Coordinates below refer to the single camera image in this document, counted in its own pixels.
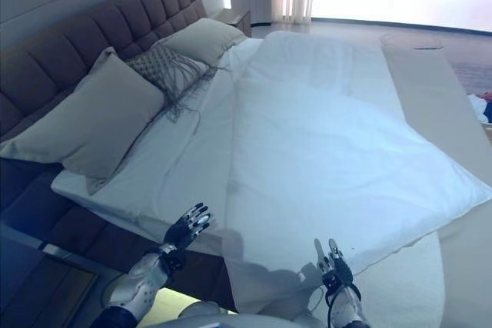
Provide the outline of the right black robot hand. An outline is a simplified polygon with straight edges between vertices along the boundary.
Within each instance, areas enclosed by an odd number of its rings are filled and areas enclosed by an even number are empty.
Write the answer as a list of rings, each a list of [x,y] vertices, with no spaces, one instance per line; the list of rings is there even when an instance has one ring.
[[[333,295],[340,288],[350,287],[354,278],[336,241],[330,238],[327,244],[329,252],[325,254],[319,240],[315,240],[318,254],[317,266],[321,272],[321,281],[327,288],[329,295]]]

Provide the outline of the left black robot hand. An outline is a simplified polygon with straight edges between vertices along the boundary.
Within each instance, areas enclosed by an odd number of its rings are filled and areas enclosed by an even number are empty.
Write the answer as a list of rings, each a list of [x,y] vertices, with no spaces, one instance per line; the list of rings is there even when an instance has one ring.
[[[161,247],[164,253],[185,250],[210,226],[211,213],[203,203],[194,205],[167,230]]]

